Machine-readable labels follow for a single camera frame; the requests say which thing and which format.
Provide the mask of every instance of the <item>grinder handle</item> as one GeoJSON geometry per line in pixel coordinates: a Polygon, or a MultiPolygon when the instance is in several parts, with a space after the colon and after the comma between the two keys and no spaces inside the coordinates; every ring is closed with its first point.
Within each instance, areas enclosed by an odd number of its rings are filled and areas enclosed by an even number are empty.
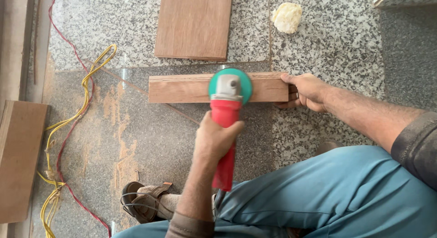
{"type": "MultiPolygon", "coordinates": [[[[211,117],[214,122],[223,128],[228,128],[236,121],[238,121],[240,108],[242,106],[240,101],[228,100],[211,100],[211,117]]],[[[218,162],[217,170],[212,180],[212,187],[221,189],[223,191],[231,191],[232,177],[234,175],[235,162],[235,142],[232,143],[231,148],[226,155],[218,162]]]]}

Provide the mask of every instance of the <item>red wire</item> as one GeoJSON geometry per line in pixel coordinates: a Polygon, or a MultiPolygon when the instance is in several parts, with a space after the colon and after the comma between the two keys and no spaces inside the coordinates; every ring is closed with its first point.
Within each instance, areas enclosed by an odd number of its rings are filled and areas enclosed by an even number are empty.
{"type": "MultiPolygon", "coordinates": [[[[52,23],[52,26],[53,26],[53,27],[55,28],[55,30],[59,33],[59,35],[62,37],[62,39],[65,40],[69,45],[71,45],[71,46],[73,47],[74,54],[76,55],[76,58],[79,60],[79,62],[80,62],[80,64],[82,65],[82,67],[85,69],[85,72],[88,73],[88,69],[85,67],[84,63],[82,62],[82,60],[79,58],[79,55],[77,54],[76,47],[75,47],[75,46],[74,46],[74,45],[73,45],[69,40],[67,40],[67,39],[64,37],[64,35],[62,35],[62,33],[61,33],[61,32],[58,30],[58,28],[56,27],[55,23],[53,23],[53,20],[52,20],[52,8],[53,8],[53,5],[55,4],[55,1],[56,1],[56,0],[53,0],[51,6],[48,8],[48,18],[50,19],[50,22],[52,23]]],[[[93,98],[93,94],[94,94],[94,80],[93,80],[92,77],[90,77],[90,79],[91,79],[91,87],[92,87],[92,89],[91,89],[91,96],[90,96],[90,98],[89,98],[89,100],[88,100],[88,104],[86,105],[85,109],[84,109],[83,112],[80,114],[80,116],[82,116],[82,115],[86,112],[86,110],[88,109],[88,106],[90,105],[90,102],[91,102],[91,100],[92,100],[92,98],[93,98]]],[[[70,135],[71,135],[71,133],[72,133],[74,127],[76,127],[76,124],[77,124],[78,122],[79,122],[79,120],[76,119],[76,120],[74,121],[73,125],[71,126],[71,129],[70,129],[70,131],[69,131],[68,134],[67,134],[67,137],[66,137],[65,140],[62,142],[62,146],[61,146],[61,149],[60,149],[60,151],[59,151],[59,153],[58,153],[58,158],[57,158],[57,160],[56,160],[56,170],[57,170],[57,172],[58,172],[58,174],[59,174],[59,178],[61,179],[62,182],[65,182],[65,181],[64,181],[64,177],[63,177],[63,175],[62,175],[62,172],[61,172],[61,170],[60,170],[60,168],[59,168],[60,159],[61,159],[61,156],[62,156],[62,152],[64,151],[64,147],[65,147],[65,144],[66,144],[66,142],[67,142],[67,139],[70,137],[70,135]]],[[[111,230],[109,229],[109,226],[108,226],[108,225],[107,225],[103,220],[101,220],[97,215],[95,215],[94,213],[92,213],[88,208],[86,208],[86,207],[82,204],[82,202],[81,202],[81,201],[80,201],[80,200],[79,200],[79,199],[74,195],[73,190],[70,188],[70,186],[69,186],[67,183],[65,183],[65,186],[67,186],[68,190],[70,191],[70,194],[73,196],[74,200],[79,204],[79,206],[82,207],[82,208],[84,208],[85,211],[87,211],[88,213],[90,213],[91,216],[93,216],[93,217],[94,217],[95,219],[97,219],[101,224],[103,224],[103,226],[105,226],[105,228],[106,228],[107,231],[108,231],[108,237],[111,238],[111,230]]]]}

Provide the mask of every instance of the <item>sleeve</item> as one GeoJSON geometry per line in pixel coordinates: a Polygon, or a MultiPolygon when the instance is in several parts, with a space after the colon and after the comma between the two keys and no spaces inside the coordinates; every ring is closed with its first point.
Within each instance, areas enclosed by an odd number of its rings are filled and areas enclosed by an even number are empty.
{"type": "Polygon", "coordinates": [[[214,222],[208,222],[174,213],[166,238],[212,238],[214,222]]]}
{"type": "Polygon", "coordinates": [[[405,127],[391,147],[391,156],[437,190],[437,113],[426,112],[405,127]]]}

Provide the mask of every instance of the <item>red angle grinder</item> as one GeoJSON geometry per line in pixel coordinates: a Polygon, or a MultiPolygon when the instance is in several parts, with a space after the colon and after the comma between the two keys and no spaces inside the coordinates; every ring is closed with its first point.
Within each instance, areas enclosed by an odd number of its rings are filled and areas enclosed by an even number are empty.
{"type": "MultiPolygon", "coordinates": [[[[235,68],[226,68],[216,73],[209,82],[211,117],[217,124],[227,128],[238,121],[241,107],[252,95],[252,83],[246,73],[235,68]]],[[[235,142],[218,162],[212,187],[229,192],[234,175],[235,142]]]]}

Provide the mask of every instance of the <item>sandal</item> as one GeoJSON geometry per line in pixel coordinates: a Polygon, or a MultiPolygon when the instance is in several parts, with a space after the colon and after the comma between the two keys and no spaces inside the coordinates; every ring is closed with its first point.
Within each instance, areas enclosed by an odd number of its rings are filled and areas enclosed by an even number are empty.
{"type": "Polygon", "coordinates": [[[154,222],[158,212],[158,202],[163,194],[168,194],[167,190],[171,185],[172,183],[165,182],[160,187],[153,189],[149,194],[137,197],[138,189],[145,186],[139,182],[130,182],[124,186],[122,191],[123,209],[140,224],[154,222]]]}

